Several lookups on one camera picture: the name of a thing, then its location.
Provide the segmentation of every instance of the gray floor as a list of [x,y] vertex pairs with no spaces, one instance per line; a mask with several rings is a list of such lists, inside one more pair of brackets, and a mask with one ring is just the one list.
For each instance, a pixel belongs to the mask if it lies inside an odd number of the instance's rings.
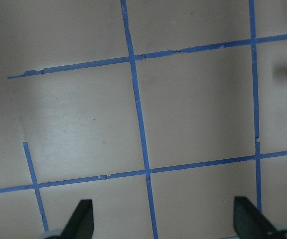
[[234,237],[240,195],[287,225],[287,0],[124,3],[0,0],[0,239],[86,198],[94,239]]

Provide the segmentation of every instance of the blurry black object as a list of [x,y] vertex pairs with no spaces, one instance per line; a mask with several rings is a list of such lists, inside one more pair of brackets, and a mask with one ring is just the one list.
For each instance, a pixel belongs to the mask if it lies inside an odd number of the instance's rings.
[[287,239],[246,197],[234,198],[233,227],[240,239]]
[[93,202],[81,200],[60,236],[47,239],[91,239],[94,233]]

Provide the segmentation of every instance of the blue tape grid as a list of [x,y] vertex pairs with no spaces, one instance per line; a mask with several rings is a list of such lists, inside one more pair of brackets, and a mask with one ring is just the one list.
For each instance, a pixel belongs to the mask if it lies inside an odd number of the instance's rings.
[[31,176],[32,182],[33,182],[33,188],[35,190],[39,211],[40,211],[40,214],[42,216],[42,222],[43,222],[43,226],[44,226],[44,231],[47,232],[48,231],[48,224],[47,224],[46,214],[45,214],[45,211],[44,211],[43,201],[42,201],[42,198],[40,196],[39,186],[38,186],[38,182],[37,182],[37,178],[36,178],[36,174],[35,174],[32,158],[30,156],[28,143],[27,142],[23,142],[23,147],[24,147],[25,156],[26,156],[26,160],[27,160],[27,164],[28,164],[28,168],[29,168],[29,173],[30,173],[30,176]]
[[[40,209],[40,212],[42,215],[42,221],[43,221],[44,229],[48,230],[47,220],[46,220],[41,196],[39,193],[39,188],[73,184],[73,183],[81,183],[81,182],[90,182],[90,181],[97,181],[97,180],[107,180],[107,179],[112,179],[112,178],[129,177],[129,176],[136,176],[136,175],[146,175],[146,179],[147,179],[146,185],[147,185],[147,192],[148,192],[148,199],[149,199],[149,207],[150,207],[150,216],[151,216],[151,222],[152,222],[153,235],[154,235],[154,239],[157,239],[158,234],[157,234],[157,226],[156,226],[155,213],[154,213],[152,186],[151,186],[151,181],[150,181],[150,174],[151,173],[159,173],[159,172],[166,172],[166,171],[173,171],[173,170],[183,170],[183,169],[189,169],[189,168],[197,168],[197,167],[205,167],[205,166],[213,166],[213,165],[255,160],[256,161],[256,181],[257,181],[257,206],[261,210],[262,209],[261,159],[287,156],[287,151],[267,153],[267,154],[261,154],[260,153],[257,44],[266,43],[266,42],[273,42],[273,41],[287,40],[287,34],[256,38],[254,0],[249,0],[251,39],[216,43],[216,44],[202,45],[202,46],[195,46],[195,47],[188,47],[188,48],[181,49],[181,50],[168,50],[168,51],[152,52],[152,53],[147,53],[147,54],[142,54],[142,55],[135,55],[133,45],[132,45],[132,39],[131,39],[131,35],[130,35],[129,25],[128,25],[128,11],[127,11],[126,0],[120,0],[120,2],[121,2],[121,7],[122,7],[122,14],[123,14],[123,20],[124,20],[124,27],[125,27],[125,34],[126,34],[128,51],[129,51],[129,57],[120,57],[120,58],[114,58],[114,59],[79,63],[79,64],[72,64],[72,65],[65,65],[65,66],[58,66],[58,67],[50,67],[50,68],[45,68],[45,69],[40,70],[40,71],[31,70],[31,71],[26,71],[24,74],[19,75],[19,76],[10,76],[10,77],[8,77],[8,79],[19,78],[19,77],[28,77],[28,76],[33,76],[33,75],[43,75],[43,74],[54,73],[54,72],[77,70],[77,69],[83,69],[83,68],[89,68],[89,67],[96,67],[96,66],[103,66],[103,65],[129,62],[130,66],[131,66],[131,70],[132,70],[133,88],[134,88],[136,109],[137,109],[137,114],[138,114],[141,141],[142,141],[143,160],[144,160],[145,170],[117,173],[117,174],[112,174],[110,176],[99,175],[99,176],[93,176],[93,177],[62,180],[62,181],[38,184],[37,179],[36,179],[36,175],[34,172],[33,164],[31,161],[31,157],[30,157],[28,144],[26,142],[24,142],[23,146],[24,146],[25,155],[27,158],[27,163],[29,166],[29,170],[31,173],[33,184],[32,185],[23,185],[23,186],[3,188],[3,189],[0,189],[0,193],[13,192],[13,191],[18,191],[18,190],[35,189],[36,198],[38,201],[38,206],[39,206],[39,209]],[[147,147],[146,147],[145,132],[144,132],[143,114],[142,114],[142,108],[141,108],[141,102],[140,102],[139,86],[138,86],[138,80],[137,80],[136,61],[137,60],[143,60],[146,58],[164,57],[164,56],[169,56],[169,55],[178,54],[178,53],[192,53],[192,52],[214,50],[214,49],[226,48],[226,47],[236,47],[236,46],[242,46],[242,45],[251,45],[251,49],[252,49],[254,128],[255,128],[255,147],[256,147],[255,155],[238,157],[238,158],[230,158],[230,159],[221,159],[221,160],[215,160],[215,161],[209,161],[209,162],[200,162],[200,163],[192,163],[192,164],[184,164],[184,165],[150,169]]]

